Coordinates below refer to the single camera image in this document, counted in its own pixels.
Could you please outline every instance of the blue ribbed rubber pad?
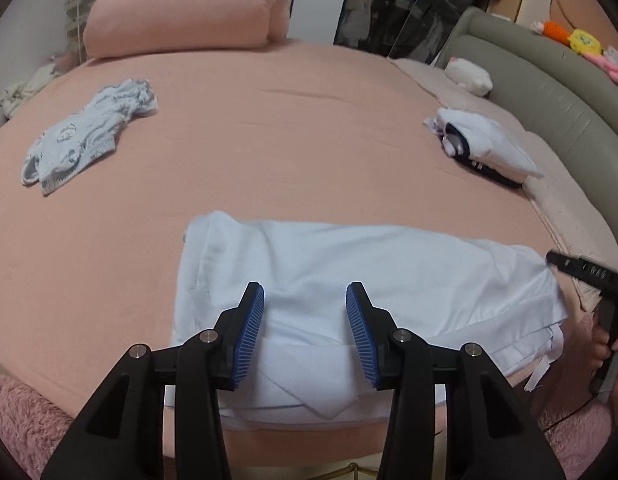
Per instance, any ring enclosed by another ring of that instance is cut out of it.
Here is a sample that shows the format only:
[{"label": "blue ribbed rubber pad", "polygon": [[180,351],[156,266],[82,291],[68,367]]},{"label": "blue ribbed rubber pad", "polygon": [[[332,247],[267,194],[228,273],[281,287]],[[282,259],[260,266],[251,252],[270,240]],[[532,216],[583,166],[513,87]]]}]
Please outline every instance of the blue ribbed rubber pad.
[{"label": "blue ribbed rubber pad", "polygon": [[242,327],[242,333],[233,352],[234,365],[231,381],[235,388],[240,386],[242,380],[247,376],[251,356],[256,348],[258,340],[258,330],[262,322],[262,315],[265,312],[265,289],[260,286],[257,293],[253,296],[253,301],[249,305],[249,313]]},{"label": "blue ribbed rubber pad", "polygon": [[377,348],[351,285],[346,288],[346,315],[349,319],[349,325],[351,325],[351,332],[353,332],[353,339],[356,342],[364,376],[371,381],[375,388],[380,380]]}]

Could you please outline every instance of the pink pillow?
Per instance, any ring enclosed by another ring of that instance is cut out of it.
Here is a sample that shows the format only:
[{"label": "pink pillow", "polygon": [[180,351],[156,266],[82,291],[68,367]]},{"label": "pink pillow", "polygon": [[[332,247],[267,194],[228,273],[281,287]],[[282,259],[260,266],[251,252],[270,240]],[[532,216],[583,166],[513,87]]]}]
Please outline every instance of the pink pillow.
[{"label": "pink pillow", "polygon": [[90,57],[194,48],[257,48],[281,40],[291,0],[96,0],[84,43]]}]

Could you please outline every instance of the metal screw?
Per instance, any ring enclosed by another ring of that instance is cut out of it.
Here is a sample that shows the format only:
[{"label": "metal screw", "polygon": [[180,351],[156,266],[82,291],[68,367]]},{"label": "metal screw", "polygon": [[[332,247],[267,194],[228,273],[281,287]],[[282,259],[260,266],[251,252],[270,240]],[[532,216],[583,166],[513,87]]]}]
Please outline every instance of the metal screw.
[{"label": "metal screw", "polygon": [[134,359],[139,359],[147,353],[147,347],[145,345],[133,345],[129,348],[129,355]]},{"label": "metal screw", "polygon": [[218,339],[218,333],[215,330],[204,330],[200,332],[200,341],[203,343],[212,343]]},{"label": "metal screw", "polygon": [[477,343],[467,343],[464,345],[464,351],[471,357],[482,355],[482,347]]},{"label": "metal screw", "polygon": [[399,328],[393,332],[393,338],[401,343],[406,343],[409,339],[411,339],[411,332],[409,332],[406,328]]}]

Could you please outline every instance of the black cable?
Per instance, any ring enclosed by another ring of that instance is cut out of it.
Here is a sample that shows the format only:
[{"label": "black cable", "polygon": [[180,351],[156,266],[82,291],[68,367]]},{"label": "black cable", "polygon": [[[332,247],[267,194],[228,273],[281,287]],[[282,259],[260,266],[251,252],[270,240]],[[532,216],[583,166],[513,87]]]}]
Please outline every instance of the black cable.
[{"label": "black cable", "polygon": [[553,424],[550,424],[547,428],[544,428],[542,430],[543,433],[546,433],[549,430],[552,430],[553,428],[555,428],[558,424],[563,423],[565,420],[567,420],[569,417],[572,417],[573,415],[581,412],[582,410],[584,410],[589,404],[591,404],[591,401],[593,399],[595,399],[596,396],[591,396],[591,398],[585,402],[584,404],[582,404],[582,406],[580,406],[578,409],[573,410],[571,413],[569,413],[569,415],[563,416],[561,419],[557,420],[556,422],[554,422]]}]

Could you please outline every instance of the mattress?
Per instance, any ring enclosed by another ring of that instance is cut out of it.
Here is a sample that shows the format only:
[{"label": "mattress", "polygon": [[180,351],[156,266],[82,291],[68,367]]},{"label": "mattress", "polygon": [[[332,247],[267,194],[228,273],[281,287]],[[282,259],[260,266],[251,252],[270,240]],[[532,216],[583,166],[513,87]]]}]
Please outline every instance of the mattress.
[{"label": "mattress", "polygon": [[[126,78],[150,80],[157,114],[48,197],[22,187],[36,137]],[[0,129],[0,362],[75,416],[129,346],[168,345],[182,235],[213,210],[551,249],[522,192],[446,158],[422,124],[438,107],[385,59],[299,42],[91,61],[56,80]],[[172,455],[170,410],[165,419]],[[385,432],[374,422],[225,440],[233,463],[293,465],[378,452]]]}]

